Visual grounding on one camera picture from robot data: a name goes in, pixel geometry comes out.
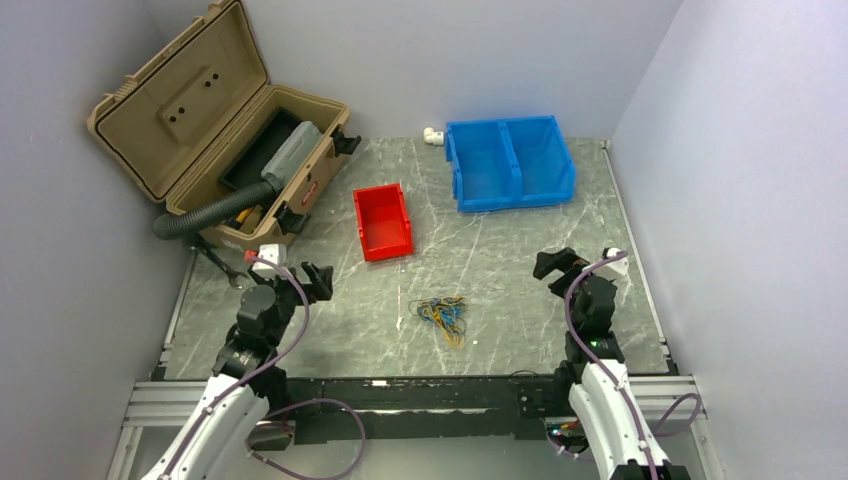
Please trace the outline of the white pipe elbow fitting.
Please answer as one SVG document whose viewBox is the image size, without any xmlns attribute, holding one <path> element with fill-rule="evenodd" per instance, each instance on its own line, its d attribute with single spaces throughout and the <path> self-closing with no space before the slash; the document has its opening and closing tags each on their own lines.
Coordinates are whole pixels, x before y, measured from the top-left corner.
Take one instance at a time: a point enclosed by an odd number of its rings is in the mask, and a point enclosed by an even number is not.
<svg viewBox="0 0 848 480">
<path fill-rule="evenodd" d="M 443 146 L 445 143 L 445 133 L 438 131 L 432 127 L 426 127 L 422 132 L 423 140 L 433 146 Z"/>
</svg>

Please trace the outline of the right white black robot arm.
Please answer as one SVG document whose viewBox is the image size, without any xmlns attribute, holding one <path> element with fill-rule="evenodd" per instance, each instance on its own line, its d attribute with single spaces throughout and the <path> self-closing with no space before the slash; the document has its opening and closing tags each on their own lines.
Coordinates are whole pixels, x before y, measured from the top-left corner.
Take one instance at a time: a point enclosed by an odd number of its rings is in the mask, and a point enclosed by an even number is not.
<svg viewBox="0 0 848 480">
<path fill-rule="evenodd" d="M 627 268 L 627 252 L 615 247 L 594 263 L 571 248 L 536 256 L 534 278 L 560 272 L 548 288 L 564 301 L 566 359 L 551 401 L 577 421 L 573 431 L 549 428 L 546 435 L 561 454 L 588 454 L 602 479 L 687 479 L 687 468 L 672 463 L 638 407 L 612 330 L 616 281 Z"/>
</svg>

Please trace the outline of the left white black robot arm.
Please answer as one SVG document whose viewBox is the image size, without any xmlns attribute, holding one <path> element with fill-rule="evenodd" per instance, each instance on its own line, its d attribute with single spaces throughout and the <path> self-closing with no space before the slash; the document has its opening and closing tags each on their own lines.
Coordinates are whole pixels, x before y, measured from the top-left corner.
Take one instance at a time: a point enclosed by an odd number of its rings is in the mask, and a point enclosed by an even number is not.
<svg viewBox="0 0 848 480">
<path fill-rule="evenodd" d="M 305 334 L 278 348 L 297 308 L 332 298 L 331 266 L 303 262 L 308 281 L 293 268 L 255 259 L 255 285 L 241 296 L 236 321 L 219 350 L 212 375 L 185 425 L 145 479 L 218 479 L 260 419 L 279 417 L 289 404 L 286 372 L 277 367 Z"/>
</svg>

